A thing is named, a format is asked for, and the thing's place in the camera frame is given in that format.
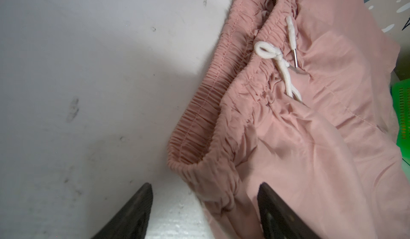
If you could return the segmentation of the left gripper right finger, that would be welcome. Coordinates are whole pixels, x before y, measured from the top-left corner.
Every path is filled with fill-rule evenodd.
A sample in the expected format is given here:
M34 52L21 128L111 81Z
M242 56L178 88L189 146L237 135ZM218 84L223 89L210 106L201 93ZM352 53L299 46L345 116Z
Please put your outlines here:
M266 182L259 187L257 202L266 239L320 239Z

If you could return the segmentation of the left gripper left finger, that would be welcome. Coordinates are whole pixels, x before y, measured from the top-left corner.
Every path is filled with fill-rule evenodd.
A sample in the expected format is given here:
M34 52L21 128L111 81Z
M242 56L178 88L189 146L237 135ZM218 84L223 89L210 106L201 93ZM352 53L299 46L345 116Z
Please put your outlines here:
M145 183L92 239L144 239L152 205L152 185Z

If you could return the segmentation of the green plastic basket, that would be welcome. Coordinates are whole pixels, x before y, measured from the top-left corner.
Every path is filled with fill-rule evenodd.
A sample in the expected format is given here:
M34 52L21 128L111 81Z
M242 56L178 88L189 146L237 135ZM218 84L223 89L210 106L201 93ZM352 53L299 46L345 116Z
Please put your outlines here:
M403 160L410 163L410 79L394 84L391 88L393 107L399 124L397 146Z

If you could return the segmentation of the pink shorts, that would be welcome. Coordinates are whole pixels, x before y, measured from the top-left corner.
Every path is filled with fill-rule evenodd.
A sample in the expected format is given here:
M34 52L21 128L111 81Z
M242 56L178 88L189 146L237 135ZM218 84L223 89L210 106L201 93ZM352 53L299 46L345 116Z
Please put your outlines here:
M363 0L233 0L168 145L214 238L263 238L262 183L322 239L409 238L398 54Z

